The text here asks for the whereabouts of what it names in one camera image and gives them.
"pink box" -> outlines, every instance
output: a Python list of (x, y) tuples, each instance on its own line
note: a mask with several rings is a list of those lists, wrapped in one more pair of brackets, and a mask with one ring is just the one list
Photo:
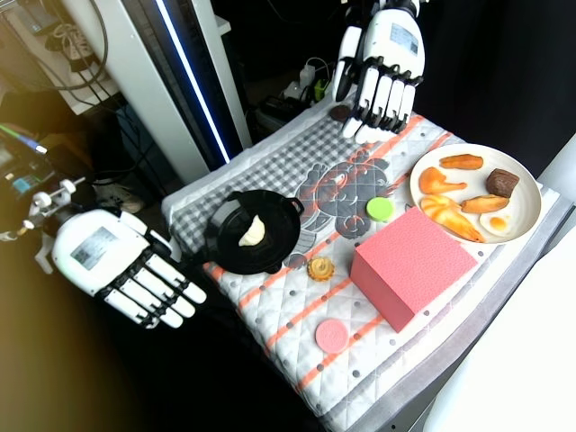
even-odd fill
[(351, 279), (396, 331), (476, 265), (412, 208), (356, 248)]

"white plate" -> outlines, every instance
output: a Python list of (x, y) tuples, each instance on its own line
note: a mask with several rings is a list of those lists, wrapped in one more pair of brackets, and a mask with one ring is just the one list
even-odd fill
[[(484, 165), (480, 169), (444, 169), (440, 167), (440, 159), (448, 156), (471, 154), (480, 156), (484, 159)], [(505, 169), (512, 174), (520, 177), (510, 202), (506, 206), (506, 213), (509, 214), (510, 232), (505, 236), (498, 237), (490, 234), (479, 222), (480, 215), (462, 213), (472, 224), (480, 231), (486, 239), (486, 243), (501, 244), (511, 240), (518, 239), (534, 227), (540, 216), (542, 209), (542, 197), (536, 180), (519, 162), (501, 151), (494, 148), (479, 146), (477, 144), (454, 144), (440, 147), (430, 151), (423, 156), (412, 169), (410, 175), (410, 193), (414, 203), (420, 208), (420, 201), (425, 194), (420, 191), (419, 179), (422, 171), (429, 167), (438, 168), (445, 176), (449, 183), (466, 182), (468, 187), (460, 191), (442, 193), (442, 195), (451, 198), (457, 203), (464, 200), (470, 200), (479, 195), (486, 195), (486, 179), (496, 168)], [(469, 240), (460, 238), (445, 229), (452, 237), (463, 243), (472, 243)]]

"green disc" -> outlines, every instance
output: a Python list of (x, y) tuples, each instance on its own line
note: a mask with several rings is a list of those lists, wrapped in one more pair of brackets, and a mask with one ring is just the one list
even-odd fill
[(394, 204), (388, 198), (377, 196), (368, 202), (366, 212), (373, 221), (384, 222), (394, 213)]

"cast iron skillet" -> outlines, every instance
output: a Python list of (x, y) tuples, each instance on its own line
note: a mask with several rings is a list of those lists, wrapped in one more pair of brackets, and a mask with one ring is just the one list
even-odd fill
[[(215, 261), (238, 275), (276, 273), (296, 246), (303, 212), (297, 198), (266, 190), (233, 192), (208, 221), (205, 244), (193, 263)], [(264, 238), (255, 246), (238, 246), (256, 215), (264, 223)]]

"pink circular lid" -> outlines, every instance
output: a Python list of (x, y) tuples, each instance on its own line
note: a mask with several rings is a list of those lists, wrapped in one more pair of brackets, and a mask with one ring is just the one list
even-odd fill
[(339, 353), (348, 345), (348, 330), (339, 319), (326, 319), (316, 328), (316, 343), (326, 353)]

